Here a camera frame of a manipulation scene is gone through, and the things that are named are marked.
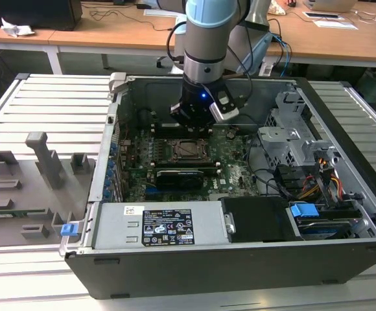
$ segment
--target blue plastic clip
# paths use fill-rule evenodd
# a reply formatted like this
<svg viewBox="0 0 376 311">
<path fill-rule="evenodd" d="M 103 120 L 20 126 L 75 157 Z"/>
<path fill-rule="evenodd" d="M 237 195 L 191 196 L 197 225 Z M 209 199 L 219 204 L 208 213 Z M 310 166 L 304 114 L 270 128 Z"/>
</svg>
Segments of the blue plastic clip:
<svg viewBox="0 0 376 311">
<path fill-rule="evenodd" d="M 312 203 L 296 203 L 290 208 L 293 217 L 316 217 L 319 216 L 319 212 Z"/>
<path fill-rule="evenodd" d="M 64 224 L 61 228 L 61 236 L 78 236 L 78 224 Z"/>
</svg>

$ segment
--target aluminum profile table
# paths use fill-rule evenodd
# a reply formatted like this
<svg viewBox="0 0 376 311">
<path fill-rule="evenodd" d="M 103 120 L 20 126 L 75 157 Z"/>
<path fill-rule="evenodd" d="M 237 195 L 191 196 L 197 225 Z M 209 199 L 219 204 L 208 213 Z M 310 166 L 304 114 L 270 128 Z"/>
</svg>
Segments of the aluminum profile table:
<svg viewBox="0 0 376 311">
<path fill-rule="evenodd" d="M 49 146 L 60 157 L 87 152 L 96 159 L 109 104 L 108 79 L 30 75 L 14 81 L 0 100 L 0 150 L 12 150 L 18 159 L 34 159 L 23 142 L 29 131 L 46 131 Z M 338 82 L 312 86 L 376 169 L 376 115 Z M 73 308 L 370 311 L 376 310 L 376 266 L 340 285 L 96 301 L 59 256 L 58 245 L 0 248 L 0 310 Z"/>
</svg>

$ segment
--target white label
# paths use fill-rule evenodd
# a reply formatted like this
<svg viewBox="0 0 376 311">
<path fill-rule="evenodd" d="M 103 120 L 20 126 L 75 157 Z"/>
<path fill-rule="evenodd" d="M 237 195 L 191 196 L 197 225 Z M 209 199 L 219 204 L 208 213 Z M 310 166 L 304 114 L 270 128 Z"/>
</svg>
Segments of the white label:
<svg viewBox="0 0 376 311">
<path fill-rule="evenodd" d="M 133 216 L 133 215 L 142 215 L 145 210 L 145 206 L 125 206 L 124 215 Z"/>
</svg>

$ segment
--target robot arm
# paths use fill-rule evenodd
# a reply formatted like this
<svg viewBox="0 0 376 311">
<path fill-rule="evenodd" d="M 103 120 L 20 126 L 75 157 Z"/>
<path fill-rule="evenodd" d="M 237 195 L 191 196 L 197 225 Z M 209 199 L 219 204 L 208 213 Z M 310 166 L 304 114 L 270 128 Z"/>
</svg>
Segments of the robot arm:
<svg viewBox="0 0 376 311">
<path fill-rule="evenodd" d="M 222 78 L 230 33 L 249 13 L 252 19 L 265 20 L 270 0 L 157 0 L 157 4 L 187 15 L 182 95 L 170 108 L 171 116 L 188 130 L 201 132 L 238 115 L 244 99 L 233 98 Z"/>
</svg>

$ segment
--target paper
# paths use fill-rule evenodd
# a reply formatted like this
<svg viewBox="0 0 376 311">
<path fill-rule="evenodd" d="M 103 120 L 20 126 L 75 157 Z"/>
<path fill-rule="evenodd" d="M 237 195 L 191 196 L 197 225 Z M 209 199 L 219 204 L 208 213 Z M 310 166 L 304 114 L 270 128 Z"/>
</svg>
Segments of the paper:
<svg viewBox="0 0 376 311">
<path fill-rule="evenodd" d="M 316 26 L 324 28 L 340 28 L 358 30 L 356 26 L 351 23 L 340 23 L 339 21 L 314 21 Z"/>
<path fill-rule="evenodd" d="M 3 18 L 1 18 L 2 26 L 1 29 L 5 31 L 6 34 L 9 34 L 10 36 L 16 38 L 18 36 L 28 36 L 29 34 L 35 34 L 31 30 L 31 27 L 29 26 L 17 26 L 13 25 L 11 23 L 6 22 Z"/>
</svg>

